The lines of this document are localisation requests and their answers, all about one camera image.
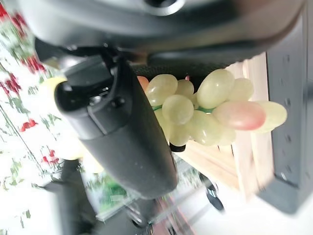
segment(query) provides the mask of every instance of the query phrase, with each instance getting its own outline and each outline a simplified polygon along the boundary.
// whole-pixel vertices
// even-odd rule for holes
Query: black plastic part
[[[64,161],[61,180],[53,181],[44,188],[55,193],[59,204],[62,234],[90,233],[97,223],[96,214],[87,198],[78,160]]]
[[[218,197],[213,197],[209,192],[206,192],[206,196],[212,206],[214,206],[218,211],[224,211],[224,206]]]
[[[161,206],[156,199],[137,199],[126,207],[127,214],[137,226],[145,228],[153,217],[161,211]]]
[[[295,29],[267,52],[270,100],[285,106],[288,119],[272,131],[275,179],[260,197],[296,213],[313,191],[313,2]]]
[[[112,73],[110,92],[98,103],[73,110],[61,84],[56,88],[56,104],[78,130],[82,143],[121,186],[142,198],[158,198],[177,185],[171,150],[130,66],[121,59]]]
[[[19,0],[29,27],[46,42],[64,48],[109,45],[133,63],[137,75],[188,74],[196,83],[281,40],[304,0],[186,0],[166,17],[147,14],[143,2]]]
[[[173,145],[173,144],[170,143],[170,148],[171,148],[171,151],[172,151],[172,152],[180,153],[180,152],[185,151],[186,145],[183,145],[183,146],[175,146],[175,145]]]

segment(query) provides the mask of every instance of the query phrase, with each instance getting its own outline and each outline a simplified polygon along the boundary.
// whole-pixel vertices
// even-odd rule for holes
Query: gray surface
[[[267,52],[270,100],[288,119],[272,132],[275,180],[260,193],[283,212],[295,213],[313,190],[313,2],[294,31]]]

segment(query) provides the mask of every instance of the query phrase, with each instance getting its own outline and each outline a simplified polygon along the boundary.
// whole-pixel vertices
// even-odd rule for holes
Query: red flower
[[[56,159],[50,161],[50,163],[58,163],[58,162],[59,162],[59,159],[58,159],[58,158],[56,158]]]
[[[15,17],[16,17],[16,19],[18,19],[18,21],[19,21],[20,23],[22,23],[22,24],[24,24],[25,26],[27,26],[27,24],[26,24],[24,18],[23,18],[19,13],[16,13],[16,14],[15,14]]]
[[[39,70],[39,67],[38,67],[38,62],[37,62],[37,59],[35,56],[32,56],[30,58],[30,61],[31,61],[31,64],[33,65],[33,68],[38,71]]]
[[[0,4],[0,19],[2,19],[3,17],[5,17],[7,15],[8,15],[8,13],[4,9],[4,7]]]
[[[49,154],[49,156],[50,156],[50,157],[52,157],[52,158],[54,158],[54,153],[55,153],[55,151],[54,151],[54,150],[50,150],[50,154]]]
[[[44,67],[43,65],[38,64],[38,68],[39,68],[39,70],[41,70],[41,71],[44,71],[44,72],[45,72],[45,67]]]
[[[24,122],[22,128],[29,129],[30,128],[29,122]]]
[[[37,125],[38,123],[37,122],[35,122],[33,119],[30,119],[29,120],[29,125],[30,125],[30,127],[33,127],[33,126],[35,126],[35,125]]]
[[[45,163],[49,163],[49,161],[48,161],[47,157],[43,157],[43,162],[45,162]]]
[[[0,87],[2,87],[3,91],[5,92],[5,94],[10,94],[9,90],[4,86],[3,82],[0,82]]]

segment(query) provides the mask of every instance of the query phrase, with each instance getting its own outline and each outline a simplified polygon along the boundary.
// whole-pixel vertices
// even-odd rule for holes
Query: wooden slat
[[[268,100],[266,54],[263,53],[244,61],[243,72],[254,86],[251,100]],[[260,188],[263,188],[274,177],[271,133],[252,133],[251,143],[258,184]]]
[[[208,147],[195,141],[189,141],[187,143],[187,148],[188,151],[192,152],[195,156],[202,156],[229,173],[237,175],[233,156],[221,153],[217,146]]]
[[[184,152],[176,154],[208,178],[212,178],[232,188],[239,189],[236,172],[234,169],[232,169],[233,173],[227,171],[227,169],[231,169],[229,168],[231,162],[228,157],[224,158],[221,153],[217,154],[217,156],[213,156],[212,153],[217,154],[214,150],[206,149],[205,146],[190,141],[187,143]]]
[[[228,146],[219,146],[219,149],[220,149],[220,152],[221,152],[222,154],[225,154],[225,155],[228,155],[228,156],[231,157],[231,158],[234,158],[233,150],[232,150],[231,145],[228,145]]]
[[[235,63],[226,69],[232,72],[235,78],[244,76],[243,63]],[[245,197],[249,197],[258,191],[258,181],[254,165],[251,137],[249,132],[237,132],[237,137],[233,143],[233,154],[235,168],[238,174],[239,188]]]

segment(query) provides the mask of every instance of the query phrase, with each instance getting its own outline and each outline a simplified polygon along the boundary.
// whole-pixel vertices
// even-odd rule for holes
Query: flower
[[[33,127],[33,126],[35,126],[35,125],[37,125],[38,123],[37,122],[35,122],[33,119],[30,119],[29,120],[29,125],[30,125],[30,127]]]
[[[47,157],[46,157],[46,156],[44,156],[44,157],[43,157],[43,162],[45,162],[45,163],[49,163],[49,161],[48,161],[48,159],[47,159]]]

